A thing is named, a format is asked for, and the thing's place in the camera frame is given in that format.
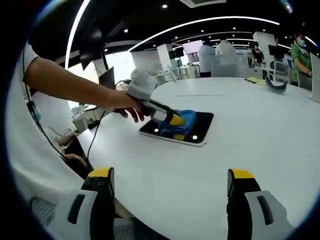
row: person's arm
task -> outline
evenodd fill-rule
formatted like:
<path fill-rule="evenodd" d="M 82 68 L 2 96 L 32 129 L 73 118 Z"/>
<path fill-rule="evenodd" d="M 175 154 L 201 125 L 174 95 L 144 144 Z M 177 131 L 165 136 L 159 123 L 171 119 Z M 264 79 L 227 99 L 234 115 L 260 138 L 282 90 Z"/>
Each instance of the person's arm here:
<path fill-rule="evenodd" d="M 77 138 L 76 133 L 71 133 L 66 136 L 58 137 L 55 141 L 59 144 L 60 147 L 67 146 L 69 143 L 71 143 L 73 140 Z"/>
<path fill-rule="evenodd" d="M 53 61 L 36 58 L 26 69 L 25 81 L 31 88 L 59 99 L 99 106 L 105 110 L 127 109 L 134 120 L 140 119 L 141 106 L 125 91 L 106 88 L 65 70 Z"/>
<path fill-rule="evenodd" d="M 297 68 L 298 68 L 301 72 L 303 72 L 303 73 L 309 75 L 310 77 L 312 77 L 312 71 L 311 71 L 310 69 L 308 69 L 307 67 L 305 67 L 305 66 L 299 61 L 298 58 L 295 58 L 295 59 L 294 59 L 294 64 L 297 66 Z"/>

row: display screen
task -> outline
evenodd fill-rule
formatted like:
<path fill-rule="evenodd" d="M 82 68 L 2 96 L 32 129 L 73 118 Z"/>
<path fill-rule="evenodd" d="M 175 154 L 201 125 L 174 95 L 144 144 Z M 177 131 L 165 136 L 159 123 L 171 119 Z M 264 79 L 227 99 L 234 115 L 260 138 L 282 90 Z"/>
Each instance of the display screen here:
<path fill-rule="evenodd" d="M 182 45 L 185 54 L 198 53 L 201 46 L 203 46 L 202 40 L 188 42 Z"/>
<path fill-rule="evenodd" d="M 214 118 L 214 114 L 210 112 L 196 112 L 195 122 L 192 126 L 191 131 L 184 137 L 183 142 L 200 144 L 205 139 L 211 122 Z M 172 135 L 163 134 L 159 130 L 159 124 L 153 120 L 147 122 L 142 128 L 140 128 L 140 132 L 160 136 L 167 139 L 174 139 Z"/>

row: white table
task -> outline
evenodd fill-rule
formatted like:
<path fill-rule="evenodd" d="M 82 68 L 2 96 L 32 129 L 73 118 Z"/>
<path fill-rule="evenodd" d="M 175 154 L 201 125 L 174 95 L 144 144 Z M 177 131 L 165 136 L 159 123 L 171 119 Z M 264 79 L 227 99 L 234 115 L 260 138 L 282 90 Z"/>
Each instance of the white table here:
<path fill-rule="evenodd" d="M 152 98 L 214 118 L 203 147 L 140 135 L 145 122 L 115 113 L 102 120 L 90 161 L 115 168 L 116 197 L 132 214 L 172 240 L 226 239 L 227 172 L 238 168 L 284 205 L 294 227 L 301 223 L 320 186 L 320 104 L 309 92 L 219 77 L 168 82 Z M 93 135 L 79 136 L 85 152 Z"/>

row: white shirt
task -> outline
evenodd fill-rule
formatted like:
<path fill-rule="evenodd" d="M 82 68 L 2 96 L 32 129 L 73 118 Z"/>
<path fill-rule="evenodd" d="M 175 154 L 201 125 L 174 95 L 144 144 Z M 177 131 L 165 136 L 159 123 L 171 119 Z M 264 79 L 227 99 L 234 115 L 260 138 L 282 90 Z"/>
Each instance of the white shirt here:
<path fill-rule="evenodd" d="M 15 67 L 7 97 L 5 138 L 16 185 L 26 201 L 41 198 L 57 204 L 64 194 L 80 189 L 83 180 L 59 157 L 42 136 L 24 100 L 22 54 Z M 24 69 L 37 57 L 25 46 Z"/>
<path fill-rule="evenodd" d="M 212 46 L 203 45 L 199 49 L 199 67 L 200 73 L 211 72 L 211 56 L 216 54 Z"/>
<path fill-rule="evenodd" d="M 237 55 L 236 49 L 227 40 L 222 40 L 215 48 L 216 55 Z"/>

